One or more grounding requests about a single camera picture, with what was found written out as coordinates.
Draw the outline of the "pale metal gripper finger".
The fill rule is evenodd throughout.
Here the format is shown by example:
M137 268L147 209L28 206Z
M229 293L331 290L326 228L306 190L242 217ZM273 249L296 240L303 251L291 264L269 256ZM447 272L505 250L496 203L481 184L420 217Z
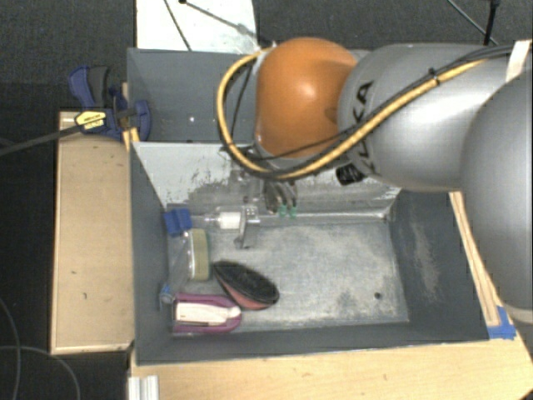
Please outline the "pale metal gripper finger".
M242 220L239 226L239 233L234 240L237 249L254 248L260 232L261 223L258 219Z
M258 223L257 206L220 206L192 217L200 228L240 229Z

